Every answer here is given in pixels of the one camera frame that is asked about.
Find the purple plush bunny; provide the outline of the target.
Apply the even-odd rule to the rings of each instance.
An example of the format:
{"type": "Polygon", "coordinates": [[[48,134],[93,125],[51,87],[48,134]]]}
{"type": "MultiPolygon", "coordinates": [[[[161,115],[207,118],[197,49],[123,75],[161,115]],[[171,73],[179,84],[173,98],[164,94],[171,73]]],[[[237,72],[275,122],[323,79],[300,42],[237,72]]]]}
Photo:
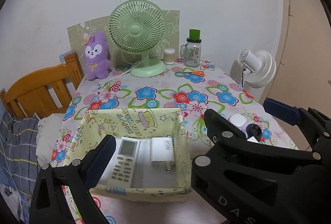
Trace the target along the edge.
{"type": "Polygon", "coordinates": [[[109,75],[111,62],[108,59],[109,46],[103,32],[88,36],[83,41],[85,78],[89,81],[105,79],[109,75]]]}

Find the glass jar green lid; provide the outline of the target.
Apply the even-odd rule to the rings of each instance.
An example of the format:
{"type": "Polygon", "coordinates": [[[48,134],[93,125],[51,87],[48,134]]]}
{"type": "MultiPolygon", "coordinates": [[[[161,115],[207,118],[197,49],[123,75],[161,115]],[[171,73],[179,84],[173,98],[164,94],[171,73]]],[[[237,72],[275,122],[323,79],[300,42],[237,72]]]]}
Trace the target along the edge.
{"type": "Polygon", "coordinates": [[[187,67],[198,67],[201,57],[200,30],[190,29],[186,44],[180,47],[180,57],[187,67]]]}

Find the orange scissors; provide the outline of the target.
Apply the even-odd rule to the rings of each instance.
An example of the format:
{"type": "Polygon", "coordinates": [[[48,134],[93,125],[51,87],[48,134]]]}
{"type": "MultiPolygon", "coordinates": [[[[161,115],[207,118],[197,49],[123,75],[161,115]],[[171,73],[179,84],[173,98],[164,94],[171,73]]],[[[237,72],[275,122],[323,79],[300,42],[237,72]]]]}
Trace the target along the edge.
{"type": "Polygon", "coordinates": [[[177,74],[182,74],[183,76],[185,76],[187,74],[193,74],[193,75],[197,75],[199,77],[205,77],[205,73],[203,71],[178,72],[177,74]]]}

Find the patterned green board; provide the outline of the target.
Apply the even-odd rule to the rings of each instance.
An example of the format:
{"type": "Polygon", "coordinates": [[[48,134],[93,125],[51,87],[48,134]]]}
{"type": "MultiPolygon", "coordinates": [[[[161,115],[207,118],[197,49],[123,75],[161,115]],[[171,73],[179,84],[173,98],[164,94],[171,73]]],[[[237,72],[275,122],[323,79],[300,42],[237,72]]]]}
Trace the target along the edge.
{"type": "MultiPolygon", "coordinates": [[[[175,56],[179,56],[180,42],[180,11],[163,10],[162,14],[165,21],[164,37],[156,48],[149,52],[149,57],[162,60],[165,49],[174,49],[175,56]]],[[[79,23],[67,28],[68,38],[73,52],[77,52],[81,66],[85,66],[84,58],[84,40],[98,32],[106,34],[109,46],[109,59],[111,68],[124,66],[126,64],[135,63],[141,60],[141,55],[133,55],[120,51],[114,45],[109,36],[109,17],[101,17],[79,23]]]]}

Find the wooden bed headboard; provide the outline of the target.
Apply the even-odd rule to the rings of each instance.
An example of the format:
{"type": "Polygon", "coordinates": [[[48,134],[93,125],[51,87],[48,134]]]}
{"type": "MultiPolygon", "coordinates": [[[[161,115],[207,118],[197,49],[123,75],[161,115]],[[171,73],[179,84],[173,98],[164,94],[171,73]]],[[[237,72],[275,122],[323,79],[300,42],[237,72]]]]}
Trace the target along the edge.
{"type": "Polygon", "coordinates": [[[1,102],[9,113],[21,119],[34,114],[48,117],[52,113],[65,113],[72,100],[67,79],[75,89],[83,79],[76,52],[66,55],[62,64],[23,76],[7,91],[1,92],[1,102]]]}

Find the yellow fabric storage box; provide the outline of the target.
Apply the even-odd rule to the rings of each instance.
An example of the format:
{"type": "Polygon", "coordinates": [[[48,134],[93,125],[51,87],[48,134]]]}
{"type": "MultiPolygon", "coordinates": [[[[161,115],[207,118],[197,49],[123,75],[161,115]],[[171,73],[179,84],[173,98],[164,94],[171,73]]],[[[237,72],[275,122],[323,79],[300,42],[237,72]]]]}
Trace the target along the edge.
{"type": "Polygon", "coordinates": [[[67,147],[65,165],[82,160],[110,135],[116,142],[93,194],[136,202],[186,202],[191,162],[176,108],[86,112],[67,147]]]}

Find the green desk fan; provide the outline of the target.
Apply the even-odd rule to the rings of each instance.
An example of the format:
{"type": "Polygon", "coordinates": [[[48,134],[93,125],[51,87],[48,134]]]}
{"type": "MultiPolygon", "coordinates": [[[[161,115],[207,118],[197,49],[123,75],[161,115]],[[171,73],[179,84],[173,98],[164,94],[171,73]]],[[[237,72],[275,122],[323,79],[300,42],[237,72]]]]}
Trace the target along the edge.
{"type": "Polygon", "coordinates": [[[128,0],[121,3],[109,17],[109,36],[121,52],[141,55],[132,65],[135,77],[152,77],[163,73],[162,60],[150,58],[150,52],[163,40],[165,33],[162,10],[147,0],[128,0]]]}

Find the white 45W charger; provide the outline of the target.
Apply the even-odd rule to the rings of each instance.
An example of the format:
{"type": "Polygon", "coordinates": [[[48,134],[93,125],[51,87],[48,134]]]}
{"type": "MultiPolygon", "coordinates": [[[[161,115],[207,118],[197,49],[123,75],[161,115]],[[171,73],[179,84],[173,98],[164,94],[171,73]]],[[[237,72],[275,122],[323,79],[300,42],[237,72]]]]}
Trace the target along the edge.
{"type": "Polygon", "coordinates": [[[150,161],[153,166],[165,167],[170,172],[175,165],[174,145],[171,137],[154,137],[150,144],[150,161]]]}

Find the blue plaid bedding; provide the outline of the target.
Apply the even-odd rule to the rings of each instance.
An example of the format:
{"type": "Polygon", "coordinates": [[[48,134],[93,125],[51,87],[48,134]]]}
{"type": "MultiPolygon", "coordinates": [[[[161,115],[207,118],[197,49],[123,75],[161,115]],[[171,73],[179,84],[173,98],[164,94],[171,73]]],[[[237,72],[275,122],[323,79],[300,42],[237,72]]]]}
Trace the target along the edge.
{"type": "Polygon", "coordinates": [[[1,198],[20,223],[29,223],[40,166],[36,156],[38,119],[20,119],[1,108],[1,198]]]}

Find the floral tablecloth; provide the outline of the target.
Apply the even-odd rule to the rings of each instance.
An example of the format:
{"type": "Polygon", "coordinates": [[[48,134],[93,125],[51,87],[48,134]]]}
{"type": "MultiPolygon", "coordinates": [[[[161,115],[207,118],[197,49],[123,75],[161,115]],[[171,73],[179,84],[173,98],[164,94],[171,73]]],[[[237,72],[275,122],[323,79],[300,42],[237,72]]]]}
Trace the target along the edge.
{"type": "MultiPolygon", "coordinates": [[[[243,115],[263,131],[261,142],[295,148],[282,127],[251,94],[210,62],[198,68],[180,60],[164,73],[139,78],[115,69],[107,79],[83,80],[64,114],[52,153],[52,165],[64,165],[67,147],[85,113],[97,109],[177,108],[183,116],[185,136],[192,157],[206,153],[211,141],[206,134],[204,112],[213,109],[223,117],[243,115]],[[205,77],[178,72],[203,71],[205,77]]],[[[196,192],[185,203],[139,203],[95,195],[94,200],[110,223],[223,223],[225,218],[196,192]]]]}

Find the white standing fan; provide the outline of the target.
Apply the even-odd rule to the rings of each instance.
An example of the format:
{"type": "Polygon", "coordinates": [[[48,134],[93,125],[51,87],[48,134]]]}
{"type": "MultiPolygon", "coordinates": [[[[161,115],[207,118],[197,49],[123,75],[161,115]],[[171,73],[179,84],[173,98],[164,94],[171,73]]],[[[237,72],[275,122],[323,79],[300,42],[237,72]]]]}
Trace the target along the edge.
{"type": "Polygon", "coordinates": [[[261,89],[273,80],[276,71],[276,61],[268,51],[244,49],[234,61],[230,76],[241,86],[261,89]]]}

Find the white oval earbuds case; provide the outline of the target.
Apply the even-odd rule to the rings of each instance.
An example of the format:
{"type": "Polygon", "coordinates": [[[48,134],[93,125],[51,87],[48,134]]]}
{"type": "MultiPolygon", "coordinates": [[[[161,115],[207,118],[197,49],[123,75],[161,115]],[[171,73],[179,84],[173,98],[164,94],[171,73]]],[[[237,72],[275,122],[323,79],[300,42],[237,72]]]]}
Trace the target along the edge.
{"type": "Polygon", "coordinates": [[[233,114],[228,121],[238,129],[246,129],[250,122],[241,114],[233,114]]]}

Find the beige door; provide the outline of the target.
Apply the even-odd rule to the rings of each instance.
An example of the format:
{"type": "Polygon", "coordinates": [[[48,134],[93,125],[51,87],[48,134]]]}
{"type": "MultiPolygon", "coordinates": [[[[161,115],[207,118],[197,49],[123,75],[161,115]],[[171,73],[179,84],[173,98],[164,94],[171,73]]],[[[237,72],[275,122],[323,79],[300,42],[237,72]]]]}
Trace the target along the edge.
{"type": "Polygon", "coordinates": [[[320,0],[283,0],[277,73],[260,100],[330,116],[330,23],[320,0]]]}

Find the small white cube charger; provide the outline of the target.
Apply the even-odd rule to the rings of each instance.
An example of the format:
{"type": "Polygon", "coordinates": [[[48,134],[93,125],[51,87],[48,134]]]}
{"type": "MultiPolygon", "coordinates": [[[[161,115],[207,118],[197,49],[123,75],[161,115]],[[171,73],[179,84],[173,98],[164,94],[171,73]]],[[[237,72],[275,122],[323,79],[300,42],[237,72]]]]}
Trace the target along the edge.
{"type": "Polygon", "coordinates": [[[249,139],[247,139],[248,142],[253,142],[253,143],[259,143],[259,141],[254,137],[250,137],[249,139]]]}

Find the white remote control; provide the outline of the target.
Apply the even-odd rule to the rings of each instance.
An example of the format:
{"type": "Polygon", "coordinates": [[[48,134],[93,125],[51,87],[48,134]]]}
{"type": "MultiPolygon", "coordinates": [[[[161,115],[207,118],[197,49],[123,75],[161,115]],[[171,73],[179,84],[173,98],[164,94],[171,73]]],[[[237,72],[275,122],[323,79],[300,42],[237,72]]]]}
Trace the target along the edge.
{"type": "Polygon", "coordinates": [[[110,160],[110,176],[107,185],[130,188],[140,148],[140,141],[129,137],[116,140],[116,151],[110,160]]]}

